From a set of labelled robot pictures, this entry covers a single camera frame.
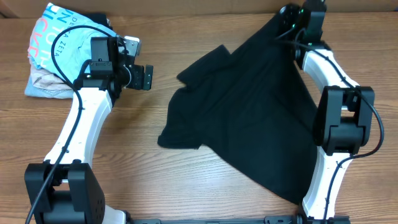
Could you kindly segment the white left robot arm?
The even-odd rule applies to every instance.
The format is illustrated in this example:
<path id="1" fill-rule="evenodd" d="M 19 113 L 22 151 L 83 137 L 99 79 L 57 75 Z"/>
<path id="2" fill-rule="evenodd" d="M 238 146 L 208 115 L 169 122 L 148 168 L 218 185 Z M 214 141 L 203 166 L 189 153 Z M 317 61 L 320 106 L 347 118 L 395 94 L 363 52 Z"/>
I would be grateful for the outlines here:
<path id="1" fill-rule="evenodd" d="M 93 171 L 96 143 L 106 117 L 124 88 L 150 90 L 152 65 L 137 65 L 137 37 L 94 37 L 77 78 L 72 107 L 56 144 L 24 179 L 37 223 L 130 223 L 128 212 L 111 208 Z"/>

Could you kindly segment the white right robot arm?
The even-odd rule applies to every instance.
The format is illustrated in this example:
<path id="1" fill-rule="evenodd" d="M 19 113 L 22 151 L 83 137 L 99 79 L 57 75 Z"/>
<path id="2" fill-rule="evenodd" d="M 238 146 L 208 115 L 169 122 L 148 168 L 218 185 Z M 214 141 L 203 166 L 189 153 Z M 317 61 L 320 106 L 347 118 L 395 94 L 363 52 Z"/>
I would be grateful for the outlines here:
<path id="1" fill-rule="evenodd" d="M 290 3 L 279 11 L 277 41 L 291 46 L 297 65 L 322 95 L 313 122 L 317 161 L 309 190 L 296 215 L 266 217 L 265 223 L 349 223 L 348 216 L 335 214 L 336 198 L 349 164 L 369 141 L 372 119 L 382 124 L 373 89 L 351 79 L 322 41 L 325 14 L 324 1 Z"/>

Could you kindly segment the black t-shirt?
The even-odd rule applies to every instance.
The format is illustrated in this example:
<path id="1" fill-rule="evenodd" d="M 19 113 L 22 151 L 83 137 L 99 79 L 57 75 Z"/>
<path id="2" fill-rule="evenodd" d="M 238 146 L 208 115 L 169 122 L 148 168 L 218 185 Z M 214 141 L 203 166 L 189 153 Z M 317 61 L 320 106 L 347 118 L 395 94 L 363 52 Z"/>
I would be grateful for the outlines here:
<path id="1" fill-rule="evenodd" d="M 306 195 L 317 148 L 316 106 L 275 15 L 235 51 L 223 45 L 178 74 L 161 147 L 206 145 L 237 170 L 295 204 Z"/>

